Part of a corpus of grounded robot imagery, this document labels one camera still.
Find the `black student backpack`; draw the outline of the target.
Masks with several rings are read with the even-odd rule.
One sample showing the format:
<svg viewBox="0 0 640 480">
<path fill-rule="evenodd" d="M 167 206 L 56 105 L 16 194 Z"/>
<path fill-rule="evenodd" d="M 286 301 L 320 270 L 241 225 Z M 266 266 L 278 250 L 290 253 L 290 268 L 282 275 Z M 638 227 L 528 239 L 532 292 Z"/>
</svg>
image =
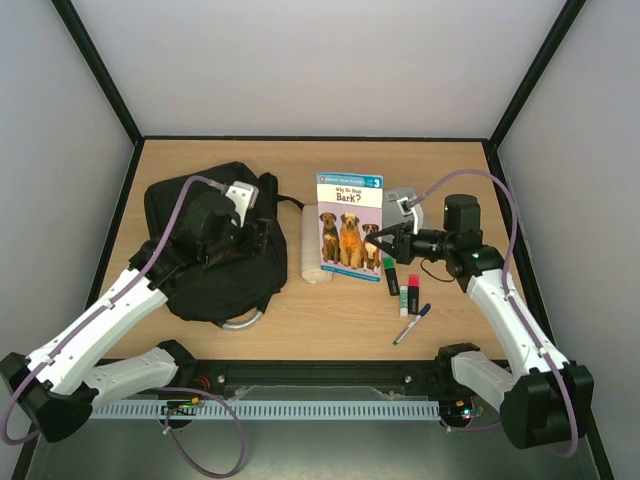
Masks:
<svg viewBox="0 0 640 480">
<path fill-rule="evenodd" d="M 167 296 L 173 315 L 224 327 L 247 312 L 264 313 L 287 282 L 287 242 L 278 222 L 278 206 L 285 197 L 275 175 L 256 175 L 238 161 L 200 174 L 226 186 L 238 180 L 259 188 L 245 223 L 257 218 L 272 220 L 266 250 L 250 258 L 221 259 L 222 217 L 231 217 L 231 201 L 218 189 L 196 183 L 187 192 L 167 244 L 148 277 Z"/>
</svg>

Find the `dog picture book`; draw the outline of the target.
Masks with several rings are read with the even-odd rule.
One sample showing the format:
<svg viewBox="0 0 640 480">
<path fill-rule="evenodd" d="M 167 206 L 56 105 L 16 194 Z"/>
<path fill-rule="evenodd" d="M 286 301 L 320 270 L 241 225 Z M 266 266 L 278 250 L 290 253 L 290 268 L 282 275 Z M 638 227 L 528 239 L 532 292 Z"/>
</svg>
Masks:
<svg viewBox="0 0 640 480">
<path fill-rule="evenodd" d="M 380 249 L 366 237 L 383 224 L 381 175 L 316 174 L 320 268 L 359 280 L 381 281 Z"/>
</svg>

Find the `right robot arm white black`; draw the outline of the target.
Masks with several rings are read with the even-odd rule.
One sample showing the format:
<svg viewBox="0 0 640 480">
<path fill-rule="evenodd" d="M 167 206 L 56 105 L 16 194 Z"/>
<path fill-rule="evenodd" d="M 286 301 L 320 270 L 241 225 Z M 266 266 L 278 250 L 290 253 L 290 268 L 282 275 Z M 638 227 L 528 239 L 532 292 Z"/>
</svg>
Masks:
<svg viewBox="0 0 640 480">
<path fill-rule="evenodd" d="M 445 262 L 502 346 L 507 368 L 471 343 L 441 348 L 436 379 L 443 389 L 455 392 L 464 386 L 476 393 L 498 412 L 507 438 L 518 449 L 576 442 L 587 432 L 593 377 L 541 330 L 505 271 L 505 259 L 484 244 L 480 220 L 477 199 L 454 194 L 444 201 L 442 229 L 417 229 L 404 222 L 366 239 L 400 264 L 415 258 Z"/>
</svg>

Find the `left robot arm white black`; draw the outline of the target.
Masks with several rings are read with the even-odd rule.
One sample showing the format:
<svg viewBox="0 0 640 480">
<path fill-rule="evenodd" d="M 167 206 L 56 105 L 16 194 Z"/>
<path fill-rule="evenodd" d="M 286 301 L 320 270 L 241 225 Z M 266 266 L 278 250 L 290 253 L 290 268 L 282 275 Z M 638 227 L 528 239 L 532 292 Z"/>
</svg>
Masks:
<svg viewBox="0 0 640 480">
<path fill-rule="evenodd" d="M 257 196 L 249 185 L 200 194 L 189 205 L 184 230 L 171 233 L 178 219 L 173 212 L 162 235 L 145 242 L 115 283 L 62 333 L 28 355 L 10 353 L 2 360 L 1 377 L 37 433 L 58 442 L 106 405 L 144 390 L 189 384 L 196 360 L 176 340 L 127 360 L 97 363 L 188 284 L 224 260 L 259 252 L 269 224 L 255 216 Z"/>
</svg>

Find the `cream fabric pencil case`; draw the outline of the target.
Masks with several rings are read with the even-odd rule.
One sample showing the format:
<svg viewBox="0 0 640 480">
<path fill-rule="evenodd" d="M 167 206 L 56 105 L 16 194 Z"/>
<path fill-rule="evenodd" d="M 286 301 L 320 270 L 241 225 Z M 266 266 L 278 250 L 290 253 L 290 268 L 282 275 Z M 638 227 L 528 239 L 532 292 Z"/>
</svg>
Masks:
<svg viewBox="0 0 640 480">
<path fill-rule="evenodd" d="M 305 205 L 301 224 L 301 276 L 309 284 L 332 280 L 333 274 L 321 268 L 319 216 L 316 204 Z"/>
</svg>

